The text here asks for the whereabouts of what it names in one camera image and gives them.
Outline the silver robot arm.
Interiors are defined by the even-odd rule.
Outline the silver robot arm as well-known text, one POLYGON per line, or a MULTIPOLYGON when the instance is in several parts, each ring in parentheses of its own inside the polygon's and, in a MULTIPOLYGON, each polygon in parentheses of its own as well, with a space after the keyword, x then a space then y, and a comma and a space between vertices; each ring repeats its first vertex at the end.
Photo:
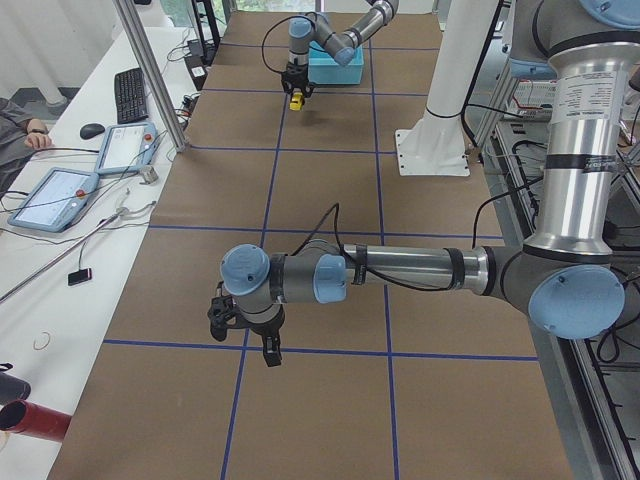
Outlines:
POLYGON ((208 312, 215 339, 249 329, 261 337, 266 363, 277 366, 286 304, 339 302, 349 285, 374 280, 498 298, 563 339, 593 337, 619 318, 625 291, 609 268, 612 252, 602 232, 623 97, 639 58, 639 5, 518 1, 512 11, 512 74, 556 81, 534 233, 519 248, 475 246, 465 252, 314 237, 291 254, 239 245, 222 259, 208 312))
POLYGON ((289 20, 289 60, 280 73, 283 91, 300 109, 317 86, 356 85, 363 69, 362 45, 392 21, 397 1, 372 1, 353 25, 336 31, 324 13, 309 12, 289 20))

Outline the seated person's hand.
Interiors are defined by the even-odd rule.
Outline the seated person's hand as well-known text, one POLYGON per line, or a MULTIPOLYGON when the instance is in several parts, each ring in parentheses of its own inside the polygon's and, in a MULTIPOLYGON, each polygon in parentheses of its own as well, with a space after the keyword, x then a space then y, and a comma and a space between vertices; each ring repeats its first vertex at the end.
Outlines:
POLYGON ((40 119, 33 118, 26 123, 26 146, 34 150, 42 150, 52 146, 49 131, 46 124, 40 119))

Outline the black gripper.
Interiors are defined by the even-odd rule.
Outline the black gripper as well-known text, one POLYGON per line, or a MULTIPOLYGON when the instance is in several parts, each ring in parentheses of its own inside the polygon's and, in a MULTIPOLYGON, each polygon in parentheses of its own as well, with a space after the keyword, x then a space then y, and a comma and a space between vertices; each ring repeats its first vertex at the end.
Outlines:
POLYGON ((281 84, 283 91, 293 96, 297 91, 303 96, 313 94, 313 83, 308 77, 309 66, 307 64, 297 64, 288 62, 285 70, 281 72, 281 84))
POLYGON ((283 307, 269 307, 261 312, 240 309, 245 328, 262 337, 263 358, 268 367, 282 363, 280 329, 285 321, 283 307))

